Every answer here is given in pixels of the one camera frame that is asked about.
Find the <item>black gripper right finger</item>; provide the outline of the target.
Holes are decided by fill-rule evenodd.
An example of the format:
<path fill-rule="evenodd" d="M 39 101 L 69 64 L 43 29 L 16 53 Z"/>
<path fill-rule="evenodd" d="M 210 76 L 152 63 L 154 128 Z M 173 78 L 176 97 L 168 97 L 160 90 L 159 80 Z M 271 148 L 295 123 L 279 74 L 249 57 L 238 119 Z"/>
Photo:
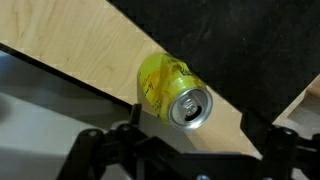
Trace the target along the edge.
<path fill-rule="evenodd" d="M 294 169 L 301 170 L 309 180 L 320 180 L 320 134 L 303 138 L 252 111 L 243 113 L 240 128 L 262 155 L 256 180 L 293 180 Z"/>

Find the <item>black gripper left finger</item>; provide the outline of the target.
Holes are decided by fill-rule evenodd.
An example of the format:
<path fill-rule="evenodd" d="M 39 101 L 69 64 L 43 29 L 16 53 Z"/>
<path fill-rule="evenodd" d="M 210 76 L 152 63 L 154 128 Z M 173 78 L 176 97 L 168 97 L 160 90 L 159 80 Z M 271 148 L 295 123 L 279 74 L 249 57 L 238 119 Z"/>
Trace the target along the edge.
<path fill-rule="evenodd" d="M 186 180 L 187 173 L 174 160 L 179 152 L 139 128 L 142 105 L 134 104 L 128 122 L 104 133 L 81 131 L 57 180 L 102 180 L 111 165 L 119 165 L 133 180 Z"/>

